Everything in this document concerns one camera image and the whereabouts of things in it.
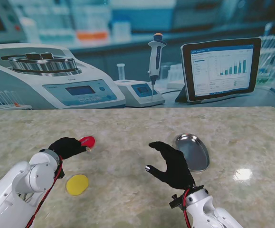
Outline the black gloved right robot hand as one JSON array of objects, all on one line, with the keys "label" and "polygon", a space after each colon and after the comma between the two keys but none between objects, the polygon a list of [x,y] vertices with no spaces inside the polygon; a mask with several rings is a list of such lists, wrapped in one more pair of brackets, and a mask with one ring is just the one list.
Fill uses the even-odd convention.
[{"label": "black gloved right robot hand", "polygon": [[184,154],[164,142],[151,142],[149,146],[159,151],[166,162],[166,171],[156,169],[151,165],[145,170],[160,181],[178,190],[187,190],[195,185],[193,176],[188,169]]}]

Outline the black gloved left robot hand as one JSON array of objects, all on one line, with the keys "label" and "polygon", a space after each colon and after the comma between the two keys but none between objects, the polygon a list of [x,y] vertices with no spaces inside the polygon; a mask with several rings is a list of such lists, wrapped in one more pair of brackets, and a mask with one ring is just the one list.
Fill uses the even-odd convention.
[{"label": "black gloved left robot hand", "polygon": [[69,137],[60,138],[52,143],[48,149],[54,151],[63,160],[86,152],[86,147],[82,146],[79,140]]}]

